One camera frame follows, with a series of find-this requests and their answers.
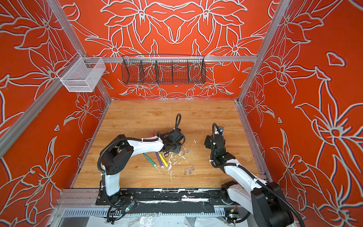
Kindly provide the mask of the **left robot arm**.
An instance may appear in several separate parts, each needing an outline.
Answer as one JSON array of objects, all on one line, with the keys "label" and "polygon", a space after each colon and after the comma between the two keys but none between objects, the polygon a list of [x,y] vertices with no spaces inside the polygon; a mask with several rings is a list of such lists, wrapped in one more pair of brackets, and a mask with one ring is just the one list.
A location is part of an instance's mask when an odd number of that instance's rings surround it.
[{"label": "left robot arm", "polygon": [[112,197],[120,191],[120,173],[129,160],[137,155],[147,153],[178,154],[185,143],[179,125],[181,114],[177,114],[175,126],[170,132],[157,133],[150,138],[132,138],[121,134],[110,142],[101,152],[97,161],[97,169],[102,176],[102,188],[107,197]]}]

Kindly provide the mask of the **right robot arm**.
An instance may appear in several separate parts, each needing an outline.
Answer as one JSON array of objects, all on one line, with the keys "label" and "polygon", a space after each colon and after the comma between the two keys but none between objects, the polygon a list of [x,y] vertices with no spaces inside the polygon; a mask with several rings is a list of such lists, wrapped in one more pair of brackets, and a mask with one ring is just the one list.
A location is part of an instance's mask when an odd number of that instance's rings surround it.
[{"label": "right robot arm", "polygon": [[281,187],[275,182],[267,182],[245,168],[235,156],[227,152],[223,128],[212,125],[212,134],[206,137],[205,147],[211,151],[210,163],[234,179],[226,186],[227,197],[253,216],[258,227],[288,227],[298,221],[305,223],[290,204]]}]

